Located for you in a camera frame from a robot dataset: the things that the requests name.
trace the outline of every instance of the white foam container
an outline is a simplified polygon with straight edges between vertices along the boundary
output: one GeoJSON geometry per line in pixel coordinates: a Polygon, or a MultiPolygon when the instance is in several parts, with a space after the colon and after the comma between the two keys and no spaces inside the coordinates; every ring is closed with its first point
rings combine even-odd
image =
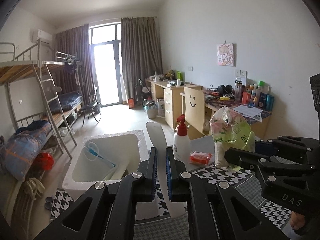
{"type": "MultiPolygon", "coordinates": [[[[105,134],[85,137],[74,150],[74,156],[63,180],[62,187],[76,200],[95,182],[104,178],[103,162],[88,161],[81,153],[84,146],[94,142],[99,148],[99,155],[107,157],[113,163],[118,163],[118,169],[106,184],[119,182],[124,171],[128,174],[137,171],[140,161],[149,159],[146,140],[142,130],[128,131],[116,134],[105,134]]],[[[136,220],[158,216],[158,206],[152,203],[137,203],[136,220]]]]}

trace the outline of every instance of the wall socket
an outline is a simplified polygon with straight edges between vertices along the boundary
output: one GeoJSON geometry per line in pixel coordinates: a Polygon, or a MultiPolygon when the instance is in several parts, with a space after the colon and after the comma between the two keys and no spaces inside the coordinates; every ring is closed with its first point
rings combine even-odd
{"type": "Polygon", "coordinates": [[[236,69],[235,70],[235,77],[240,77],[241,75],[241,70],[240,69],[236,69]]]}
{"type": "Polygon", "coordinates": [[[247,71],[241,70],[240,77],[241,78],[247,78],[247,71]]]}

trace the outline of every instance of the paper sheet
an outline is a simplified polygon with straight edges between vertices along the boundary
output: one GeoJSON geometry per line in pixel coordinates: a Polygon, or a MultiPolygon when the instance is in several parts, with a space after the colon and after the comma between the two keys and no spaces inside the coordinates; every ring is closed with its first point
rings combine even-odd
{"type": "Polygon", "coordinates": [[[240,105],[233,108],[232,110],[237,111],[243,116],[247,116],[259,122],[262,122],[262,118],[261,118],[262,109],[256,108],[254,106],[249,106],[249,105],[240,105]]]}

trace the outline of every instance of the red pump head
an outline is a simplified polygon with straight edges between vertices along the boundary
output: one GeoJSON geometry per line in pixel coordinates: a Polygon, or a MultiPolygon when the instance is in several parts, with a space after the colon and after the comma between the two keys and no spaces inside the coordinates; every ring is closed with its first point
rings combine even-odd
{"type": "Polygon", "coordinates": [[[188,134],[188,128],[186,124],[184,123],[186,121],[186,116],[184,114],[180,115],[177,118],[178,125],[178,135],[185,136],[188,134]]]}

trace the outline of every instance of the door frame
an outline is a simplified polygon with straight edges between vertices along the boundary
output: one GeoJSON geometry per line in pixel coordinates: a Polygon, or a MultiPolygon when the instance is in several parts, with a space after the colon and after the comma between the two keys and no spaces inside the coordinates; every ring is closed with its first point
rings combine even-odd
{"type": "MultiPolygon", "coordinates": [[[[110,24],[110,25],[115,25],[115,34],[117,34],[117,24],[110,24]]],[[[92,39],[93,29],[94,28],[90,28],[90,34],[91,34],[90,38],[91,39],[92,39]]],[[[121,40],[117,40],[117,35],[115,36],[115,38],[116,38],[116,40],[113,40],[113,41],[105,41],[105,42],[100,42],[100,43],[97,43],[97,44],[92,44],[91,43],[91,45],[90,45],[92,61],[93,61],[92,63],[93,63],[94,68],[95,68],[95,73],[96,73],[96,66],[95,66],[95,59],[94,59],[94,48],[96,46],[100,46],[100,45],[107,45],[107,44],[112,44],[113,45],[113,55],[114,55],[114,59],[115,59],[116,81],[117,81],[119,102],[112,103],[112,104],[107,104],[107,105],[101,105],[101,107],[123,104],[122,91],[121,91],[121,81],[120,81],[120,77],[121,77],[120,59],[119,59],[119,43],[121,42],[121,40]]],[[[101,99],[98,78],[97,78],[97,89],[98,89],[97,93],[99,94],[99,98],[101,99]]]]}

